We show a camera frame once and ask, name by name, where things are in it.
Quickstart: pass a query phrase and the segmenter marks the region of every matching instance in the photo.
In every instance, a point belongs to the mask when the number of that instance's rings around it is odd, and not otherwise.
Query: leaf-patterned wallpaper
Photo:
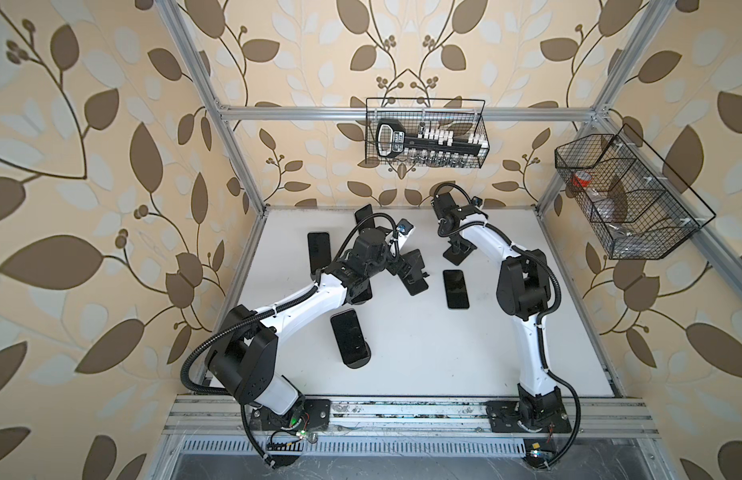
[[[213,328],[254,215],[185,71],[150,1],[0,1],[0,478],[143,475]]]
[[[675,7],[612,114],[700,192],[718,213],[708,228],[742,255],[742,0]],[[645,399],[677,470],[742,478],[739,297],[690,242],[664,260],[606,260],[566,192],[546,220],[619,379]]]
[[[648,0],[178,0],[219,99],[588,107]]]
[[[427,168],[365,158],[364,127],[322,121],[232,124],[265,203],[277,206],[429,206],[434,187],[455,181],[486,206],[536,204],[554,174],[552,151],[569,122],[488,122],[483,167]]]

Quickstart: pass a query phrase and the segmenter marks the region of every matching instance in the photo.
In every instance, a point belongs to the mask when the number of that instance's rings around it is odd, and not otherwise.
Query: white platform
[[[371,279],[371,301],[323,315],[280,343],[277,371],[308,395],[516,396],[519,358],[510,317],[496,302],[499,271],[478,251],[459,267],[444,259],[448,242],[435,232],[431,209],[384,211],[416,227],[403,252],[421,249],[429,289],[410,296],[397,276],[377,274]],[[376,221],[387,226],[384,219]],[[549,252],[532,211],[490,210],[489,221],[514,242]],[[351,210],[270,211],[242,304],[253,309],[277,302],[309,284],[308,232],[329,232],[333,256],[354,225]],[[560,277],[551,254],[548,261]],[[468,310],[448,310],[445,304],[443,270],[455,268],[465,273]],[[580,396],[612,396],[562,282],[561,287],[562,304],[547,322],[550,367]],[[372,352],[358,370],[342,363],[329,322],[332,314],[348,308],[357,311]],[[568,396],[568,390],[561,390]]]

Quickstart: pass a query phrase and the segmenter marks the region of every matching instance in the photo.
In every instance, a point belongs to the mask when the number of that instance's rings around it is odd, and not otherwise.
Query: black smartphone
[[[331,241],[328,232],[309,232],[307,249],[309,251],[309,274],[328,266],[331,263]]]
[[[331,316],[331,327],[345,365],[351,369],[358,369],[371,360],[371,349],[363,338],[355,310]]]
[[[371,204],[368,204],[355,212],[355,223],[359,224],[360,222],[363,222],[363,225],[361,225],[360,228],[358,228],[358,231],[364,228],[374,228],[376,226],[376,222],[374,221],[373,218],[369,218],[363,221],[364,218],[371,215],[372,213],[373,213],[373,207],[371,206]]]
[[[443,283],[445,283],[445,302],[449,304],[449,309],[469,309],[464,272],[462,270],[443,270]]]

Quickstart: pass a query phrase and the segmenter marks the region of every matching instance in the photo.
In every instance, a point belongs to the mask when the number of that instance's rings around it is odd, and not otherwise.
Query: ventilation grille
[[[268,437],[258,436],[259,443]],[[204,455],[256,454],[244,436],[194,435],[184,441],[182,452]],[[273,455],[301,452],[312,456],[410,456],[410,457],[522,457],[521,438],[337,438],[319,436],[317,443],[301,441]]]

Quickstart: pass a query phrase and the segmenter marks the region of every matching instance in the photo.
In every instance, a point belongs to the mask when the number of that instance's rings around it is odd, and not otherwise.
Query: black wire basket
[[[366,99],[366,161],[481,168],[490,150],[483,122],[485,101],[431,98],[419,103],[421,100]]]
[[[643,163],[638,147],[662,161],[661,174]],[[616,135],[592,134],[561,145],[555,149],[555,168],[612,260],[664,258],[715,218],[683,177],[627,124]]]

